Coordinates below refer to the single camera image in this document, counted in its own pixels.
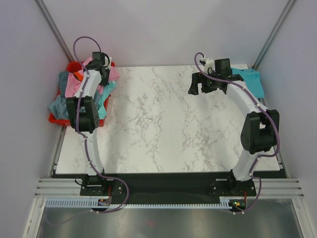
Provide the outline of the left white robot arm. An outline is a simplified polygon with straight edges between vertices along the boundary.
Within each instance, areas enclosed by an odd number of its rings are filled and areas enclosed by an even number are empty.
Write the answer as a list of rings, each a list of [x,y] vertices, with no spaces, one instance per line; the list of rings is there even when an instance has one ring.
[[[106,196],[109,184],[102,178],[104,167],[100,160],[97,128],[100,117],[94,102],[98,86],[108,85],[111,67],[110,57],[103,52],[93,52],[92,60],[83,67],[83,80],[73,97],[66,99],[70,125],[78,133],[83,146],[85,172],[80,195]]]

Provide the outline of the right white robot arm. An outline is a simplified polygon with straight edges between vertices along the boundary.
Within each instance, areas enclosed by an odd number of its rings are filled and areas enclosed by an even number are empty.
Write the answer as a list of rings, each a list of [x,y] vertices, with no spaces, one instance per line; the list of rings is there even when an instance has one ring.
[[[255,196],[254,170],[260,158],[274,157],[272,147],[280,147],[279,112],[269,110],[248,89],[245,79],[233,73],[229,59],[194,60],[198,72],[193,73],[190,95],[221,90],[245,116],[240,135],[243,151],[227,180],[216,182],[212,190],[219,194]]]

